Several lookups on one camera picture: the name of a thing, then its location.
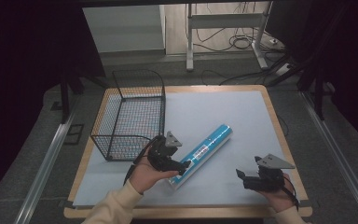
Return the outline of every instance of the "human hand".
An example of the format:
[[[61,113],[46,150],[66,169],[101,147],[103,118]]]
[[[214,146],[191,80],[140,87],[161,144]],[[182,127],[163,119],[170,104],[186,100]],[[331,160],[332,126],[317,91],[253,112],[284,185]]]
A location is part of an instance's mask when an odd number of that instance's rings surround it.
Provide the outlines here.
[[[294,192],[292,184],[290,184],[290,177],[288,174],[283,173],[284,179],[284,187],[287,188],[290,192]],[[283,190],[279,189],[275,192],[265,192],[265,191],[257,191],[268,200],[271,207],[275,210],[275,212],[279,213],[288,208],[293,207],[295,204],[289,198],[289,196],[283,192]]]
[[[157,171],[147,159],[148,152],[149,149],[136,165],[130,177],[132,186],[140,194],[143,194],[146,190],[152,188],[160,179],[179,175],[178,171]]]

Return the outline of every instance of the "cylindrical container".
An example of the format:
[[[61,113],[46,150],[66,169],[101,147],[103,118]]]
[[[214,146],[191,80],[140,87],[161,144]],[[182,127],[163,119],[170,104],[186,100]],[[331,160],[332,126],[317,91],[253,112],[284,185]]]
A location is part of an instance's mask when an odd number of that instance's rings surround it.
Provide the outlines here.
[[[205,163],[232,134],[232,130],[226,124],[220,125],[205,140],[188,153],[180,162],[191,161],[183,175],[177,175],[169,179],[174,189],[178,189],[185,181],[191,177]]]

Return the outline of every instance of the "wire mesh basket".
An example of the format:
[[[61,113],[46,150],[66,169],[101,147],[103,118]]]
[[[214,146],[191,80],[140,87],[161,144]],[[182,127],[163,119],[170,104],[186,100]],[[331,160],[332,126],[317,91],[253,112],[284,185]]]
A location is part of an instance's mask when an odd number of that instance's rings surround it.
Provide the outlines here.
[[[134,160],[150,139],[164,134],[165,88],[150,70],[114,71],[91,139],[107,161]]]

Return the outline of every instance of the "forearm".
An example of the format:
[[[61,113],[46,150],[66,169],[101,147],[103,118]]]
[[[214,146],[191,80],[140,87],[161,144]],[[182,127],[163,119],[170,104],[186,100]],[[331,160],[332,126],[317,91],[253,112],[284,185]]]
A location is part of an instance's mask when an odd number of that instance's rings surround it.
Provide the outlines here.
[[[133,207],[141,200],[130,181],[120,190],[112,190],[97,203],[89,213],[84,224],[88,223],[130,223]]]

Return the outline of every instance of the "wall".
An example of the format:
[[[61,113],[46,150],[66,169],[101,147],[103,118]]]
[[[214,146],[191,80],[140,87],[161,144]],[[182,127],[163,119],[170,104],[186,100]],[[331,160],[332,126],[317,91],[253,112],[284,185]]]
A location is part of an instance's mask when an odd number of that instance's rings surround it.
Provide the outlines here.
[[[87,7],[83,11],[100,53],[164,49],[160,6]]]

